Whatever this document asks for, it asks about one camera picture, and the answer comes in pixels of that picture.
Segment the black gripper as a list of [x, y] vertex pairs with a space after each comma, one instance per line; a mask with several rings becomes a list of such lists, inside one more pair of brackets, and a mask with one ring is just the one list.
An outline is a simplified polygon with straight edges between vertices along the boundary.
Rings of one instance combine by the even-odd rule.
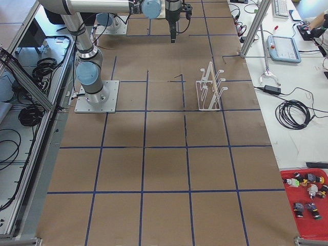
[[166, 20], [170, 23], [170, 40], [171, 43], [175, 43], [177, 34], [176, 22], [180, 18], [180, 12], [182, 10], [182, 3], [180, 0], [165, 0], [165, 15]]

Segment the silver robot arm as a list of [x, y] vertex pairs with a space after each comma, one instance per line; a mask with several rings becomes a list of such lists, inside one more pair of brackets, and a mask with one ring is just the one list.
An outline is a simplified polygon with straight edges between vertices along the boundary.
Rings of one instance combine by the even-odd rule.
[[39, 1], [47, 10], [60, 14], [69, 33], [76, 38], [77, 55], [81, 59], [76, 68], [76, 77], [85, 91], [87, 102], [105, 102], [110, 92], [102, 81], [103, 56], [90, 34], [86, 32], [81, 12], [144, 14], [149, 19], [157, 18], [162, 10], [161, 1]]

